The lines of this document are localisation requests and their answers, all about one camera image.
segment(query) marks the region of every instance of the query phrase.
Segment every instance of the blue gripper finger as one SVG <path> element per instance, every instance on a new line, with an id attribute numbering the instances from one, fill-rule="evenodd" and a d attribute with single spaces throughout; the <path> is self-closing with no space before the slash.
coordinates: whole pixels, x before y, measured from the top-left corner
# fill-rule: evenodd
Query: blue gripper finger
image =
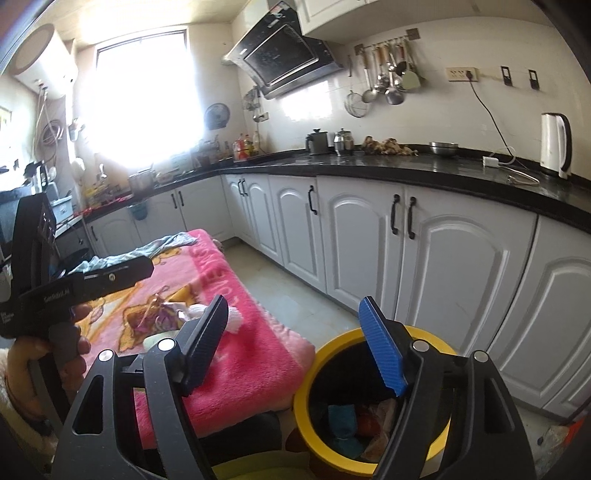
<path id="1" fill-rule="evenodd" d="M 359 323 L 369 349 L 378 365 L 384 384 L 392 388 L 398 397 L 406 392 L 408 382 L 404 378 L 402 355 L 386 330 L 381 312 L 366 297 L 359 303 Z"/>

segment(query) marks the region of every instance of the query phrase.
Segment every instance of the water heater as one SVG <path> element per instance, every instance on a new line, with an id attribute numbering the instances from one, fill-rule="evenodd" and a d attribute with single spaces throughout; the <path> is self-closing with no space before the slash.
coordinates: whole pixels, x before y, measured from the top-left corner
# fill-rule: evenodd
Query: water heater
<path id="1" fill-rule="evenodd" d="M 78 67 L 52 24 L 40 26 L 18 48 L 11 73 L 23 85 L 39 93 L 47 87 L 47 98 L 62 98 L 74 85 Z"/>

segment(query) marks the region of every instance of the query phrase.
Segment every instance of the pot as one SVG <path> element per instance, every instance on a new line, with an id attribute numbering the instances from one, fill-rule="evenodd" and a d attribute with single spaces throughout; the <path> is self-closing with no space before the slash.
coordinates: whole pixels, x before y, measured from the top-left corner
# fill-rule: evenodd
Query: pot
<path id="1" fill-rule="evenodd" d="M 136 197 L 141 197 L 154 190 L 154 171 L 149 168 L 129 177 L 129 188 Z"/>
<path id="2" fill-rule="evenodd" d="M 355 149 L 355 140 L 350 130 L 340 129 L 335 133 L 335 150 L 338 156 L 352 155 Z"/>

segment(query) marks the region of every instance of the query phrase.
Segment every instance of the label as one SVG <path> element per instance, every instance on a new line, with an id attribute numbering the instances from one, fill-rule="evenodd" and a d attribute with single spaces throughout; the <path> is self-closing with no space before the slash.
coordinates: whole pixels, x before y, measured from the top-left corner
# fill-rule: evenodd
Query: label
<path id="1" fill-rule="evenodd" d="M 70 294 L 70 289 L 64 288 L 62 291 L 57 291 L 55 293 L 52 293 L 51 295 L 48 295 L 47 297 L 43 297 L 43 301 L 45 303 L 49 303 L 51 301 L 62 299 L 63 297 L 65 297 L 69 294 Z"/>

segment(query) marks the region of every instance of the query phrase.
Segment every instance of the ceiling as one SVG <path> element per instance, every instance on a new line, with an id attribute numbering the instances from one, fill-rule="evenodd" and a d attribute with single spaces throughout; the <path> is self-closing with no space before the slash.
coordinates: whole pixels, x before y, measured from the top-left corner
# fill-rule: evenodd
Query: ceiling
<path id="1" fill-rule="evenodd" d="M 53 23 L 78 48 L 129 33 L 189 23 L 231 22 L 247 0 L 56 0 L 38 25 Z"/>

